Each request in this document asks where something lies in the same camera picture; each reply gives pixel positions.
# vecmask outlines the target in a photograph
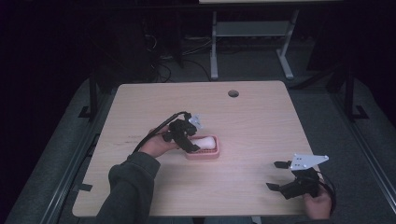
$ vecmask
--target wooden table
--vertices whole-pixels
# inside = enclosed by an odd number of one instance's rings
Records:
[[[229,91],[238,91],[230,97]],[[286,184],[290,170],[274,161],[293,153],[312,154],[288,92],[280,81],[129,84],[119,87],[73,207],[77,217],[94,217],[109,194],[108,171],[126,160],[149,129],[173,114],[199,114],[214,134],[220,156],[188,161],[184,151],[158,158],[151,216],[280,216],[304,213],[301,197],[285,200],[265,183]]]

